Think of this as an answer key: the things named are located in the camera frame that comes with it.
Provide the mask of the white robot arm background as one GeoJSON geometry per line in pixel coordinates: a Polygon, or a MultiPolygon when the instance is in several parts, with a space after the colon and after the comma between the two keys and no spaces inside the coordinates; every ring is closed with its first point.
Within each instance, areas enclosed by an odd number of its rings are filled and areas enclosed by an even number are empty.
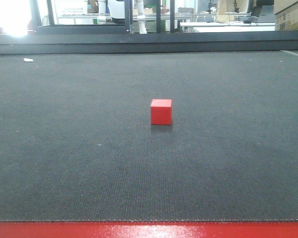
{"type": "Polygon", "coordinates": [[[137,21],[139,24],[139,33],[140,34],[146,34],[147,33],[147,29],[145,26],[145,11],[144,11],[144,1],[143,0],[136,0],[137,2],[137,21]]]}

